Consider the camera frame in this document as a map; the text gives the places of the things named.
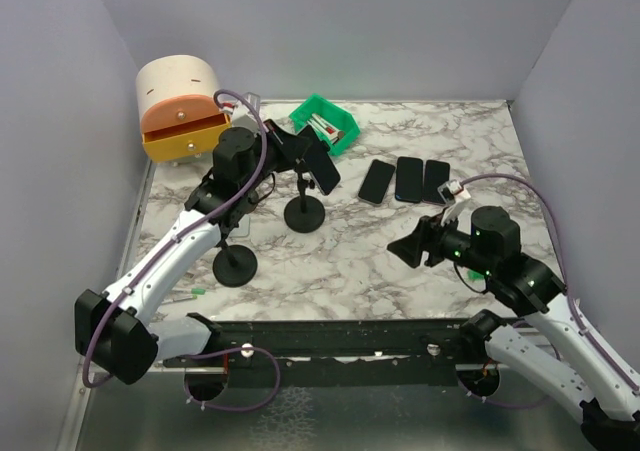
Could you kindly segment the black tall phone stand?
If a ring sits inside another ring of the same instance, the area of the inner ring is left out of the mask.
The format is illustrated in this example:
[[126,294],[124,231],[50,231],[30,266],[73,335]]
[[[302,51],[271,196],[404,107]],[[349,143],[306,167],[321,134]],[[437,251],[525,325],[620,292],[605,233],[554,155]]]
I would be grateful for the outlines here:
[[293,170],[297,175],[296,185],[299,195],[287,203],[284,209],[284,220],[291,230],[308,234],[319,229],[324,223],[325,208],[321,201],[307,194],[308,190],[316,187],[316,183],[306,164],[300,161]]

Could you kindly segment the pink-edged black phone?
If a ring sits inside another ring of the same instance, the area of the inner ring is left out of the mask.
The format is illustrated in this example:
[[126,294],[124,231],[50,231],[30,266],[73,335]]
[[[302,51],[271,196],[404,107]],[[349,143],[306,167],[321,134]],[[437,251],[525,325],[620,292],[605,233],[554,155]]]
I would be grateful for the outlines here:
[[444,200],[438,188],[447,182],[449,177],[450,165],[447,162],[427,160],[423,178],[423,201],[434,205],[443,205]]

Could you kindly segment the silver-edged phone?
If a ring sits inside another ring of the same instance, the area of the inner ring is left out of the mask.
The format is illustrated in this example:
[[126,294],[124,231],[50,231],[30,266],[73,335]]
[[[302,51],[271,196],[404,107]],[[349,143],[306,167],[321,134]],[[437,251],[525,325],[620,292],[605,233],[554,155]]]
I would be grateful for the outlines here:
[[373,159],[358,190],[357,197],[371,205],[380,205],[386,196],[395,170],[394,165]]

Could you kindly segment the silver folding phone stand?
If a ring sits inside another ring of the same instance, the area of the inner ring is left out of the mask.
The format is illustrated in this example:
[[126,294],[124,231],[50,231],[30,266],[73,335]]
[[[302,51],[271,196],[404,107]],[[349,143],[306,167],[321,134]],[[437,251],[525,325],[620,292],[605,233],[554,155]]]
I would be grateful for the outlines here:
[[237,227],[233,230],[234,237],[248,237],[250,234],[251,217],[249,215],[243,216]]

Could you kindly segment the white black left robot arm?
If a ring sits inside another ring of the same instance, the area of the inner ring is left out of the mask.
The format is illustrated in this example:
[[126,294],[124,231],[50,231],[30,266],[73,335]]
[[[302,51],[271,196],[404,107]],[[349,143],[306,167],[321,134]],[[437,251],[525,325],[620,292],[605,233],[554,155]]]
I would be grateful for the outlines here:
[[191,192],[176,221],[138,264],[102,292],[85,290],[74,305],[75,347],[84,358],[85,386],[91,365],[125,384],[138,381],[157,361],[189,356],[206,366],[221,342],[208,319],[189,314],[154,323],[166,295],[209,250],[225,243],[252,211],[255,189],[274,173],[289,171],[311,146],[304,136],[276,125],[254,133],[231,127],[212,153],[212,166]]

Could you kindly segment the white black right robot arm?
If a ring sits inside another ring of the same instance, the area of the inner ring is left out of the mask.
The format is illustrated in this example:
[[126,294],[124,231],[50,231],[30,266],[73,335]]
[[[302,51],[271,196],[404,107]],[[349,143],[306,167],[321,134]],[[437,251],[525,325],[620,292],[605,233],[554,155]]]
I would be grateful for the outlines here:
[[463,233],[446,213],[422,217],[388,251],[408,266],[444,260],[483,275],[488,293],[546,337],[560,359],[538,349],[494,313],[483,310],[461,328],[461,354],[507,365],[554,398],[579,422],[597,450],[639,447],[639,374],[603,338],[543,262],[521,250],[520,227],[496,206],[471,215]]

